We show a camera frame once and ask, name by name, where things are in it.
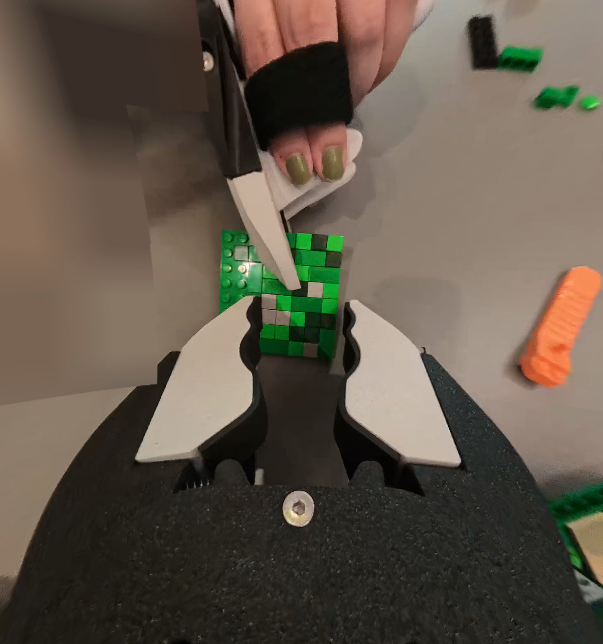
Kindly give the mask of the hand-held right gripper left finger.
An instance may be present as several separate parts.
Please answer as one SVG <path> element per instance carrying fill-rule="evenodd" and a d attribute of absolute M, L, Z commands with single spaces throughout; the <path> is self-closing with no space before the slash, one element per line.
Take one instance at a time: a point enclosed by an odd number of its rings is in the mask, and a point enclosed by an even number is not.
<path fill-rule="evenodd" d="M 180 352 L 138 448 L 138 463 L 251 459 L 267 434 L 257 371 L 262 305 L 246 296 Z"/>

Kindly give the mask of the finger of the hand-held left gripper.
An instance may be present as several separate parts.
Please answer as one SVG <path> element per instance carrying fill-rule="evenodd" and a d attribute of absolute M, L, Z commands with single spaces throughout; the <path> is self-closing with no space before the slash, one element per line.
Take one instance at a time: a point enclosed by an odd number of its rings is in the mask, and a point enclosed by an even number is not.
<path fill-rule="evenodd" d="M 252 172 L 226 181 L 260 261 L 288 290 L 299 289 L 288 237 L 265 174 Z"/>

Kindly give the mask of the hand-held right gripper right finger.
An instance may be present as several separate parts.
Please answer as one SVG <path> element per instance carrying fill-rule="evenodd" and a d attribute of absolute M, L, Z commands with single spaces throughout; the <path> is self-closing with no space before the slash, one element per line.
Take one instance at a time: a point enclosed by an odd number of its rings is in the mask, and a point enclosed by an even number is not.
<path fill-rule="evenodd" d="M 334 435 L 345 466 L 459 468 L 462 458 L 418 347 L 359 300 L 345 304 L 343 338 Z"/>

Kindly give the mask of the green tiled lego plate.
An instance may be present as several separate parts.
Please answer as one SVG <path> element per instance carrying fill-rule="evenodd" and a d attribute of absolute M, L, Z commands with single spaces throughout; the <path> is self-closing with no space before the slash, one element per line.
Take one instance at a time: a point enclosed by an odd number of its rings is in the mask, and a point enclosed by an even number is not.
<path fill-rule="evenodd" d="M 245 296 L 259 296 L 263 353 L 330 360 L 336 345 L 344 237 L 305 232 L 288 232 L 286 237 L 299 278 L 296 290 L 266 268 L 246 231 L 222 231 L 219 312 Z"/>

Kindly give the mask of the green lego building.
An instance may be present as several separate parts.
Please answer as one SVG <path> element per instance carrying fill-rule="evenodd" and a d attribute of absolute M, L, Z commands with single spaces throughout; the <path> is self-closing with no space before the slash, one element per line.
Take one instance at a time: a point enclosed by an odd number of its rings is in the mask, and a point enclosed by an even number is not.
<path fill-rule="evenodd" d="M 576 572 L 603 590 L 603 481 L 548 502 Z"/>

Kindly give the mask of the black lego brick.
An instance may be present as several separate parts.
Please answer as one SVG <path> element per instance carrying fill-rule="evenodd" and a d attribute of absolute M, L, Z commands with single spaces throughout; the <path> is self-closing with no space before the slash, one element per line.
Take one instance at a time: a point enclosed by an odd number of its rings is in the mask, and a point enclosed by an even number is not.
<path fill-rule="evenodd" d="M 490 15 L 476 15 L 467 23 L 473 69 L 497 69 L 498 50 L 494 21 Z"/>

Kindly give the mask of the green lego brick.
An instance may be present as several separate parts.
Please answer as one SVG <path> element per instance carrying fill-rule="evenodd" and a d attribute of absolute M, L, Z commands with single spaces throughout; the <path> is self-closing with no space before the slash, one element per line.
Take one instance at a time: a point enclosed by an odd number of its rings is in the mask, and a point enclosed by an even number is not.
<path fill-rule="evenodd" d="M 507 46 L 497 58 L 497 68 L 519 73 L 532 73 L 544 56 L 544 48 Z"/>

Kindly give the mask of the green lego piece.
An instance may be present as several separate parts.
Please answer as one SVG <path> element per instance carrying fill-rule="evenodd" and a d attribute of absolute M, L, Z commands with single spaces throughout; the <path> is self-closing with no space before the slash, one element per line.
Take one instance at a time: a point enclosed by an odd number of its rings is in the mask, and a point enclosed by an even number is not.
<path fill-rule="evenodd" d="M 553 108 L 567 109 L 574 103 L 580 87 L 568 85 L 562 87 L 547 86 L 533 99 L 532 105 L 536 109 L 547 110 Z"/>

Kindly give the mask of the person's left hand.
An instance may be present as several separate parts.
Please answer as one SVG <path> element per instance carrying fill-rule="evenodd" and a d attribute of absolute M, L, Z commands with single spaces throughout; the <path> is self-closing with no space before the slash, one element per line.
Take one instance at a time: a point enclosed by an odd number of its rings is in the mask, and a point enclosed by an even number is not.
<path fill-rule="evenodd" d="M 354 109 L 394 70 L 418 1 L 235 1 L 245 99 L 292 185 L 341 180 Z"/>

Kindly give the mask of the orange brick separator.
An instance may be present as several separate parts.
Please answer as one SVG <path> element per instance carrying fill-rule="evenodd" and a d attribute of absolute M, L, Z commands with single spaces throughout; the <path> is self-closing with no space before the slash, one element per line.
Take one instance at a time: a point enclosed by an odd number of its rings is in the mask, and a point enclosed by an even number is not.
<path fill-rule="evenodd" d="M 601 274 L 586 266 L 563 275 L 518 359 L 526 379 L 544 388 L 566 382 L 572 350 L 602 284 Z"/>

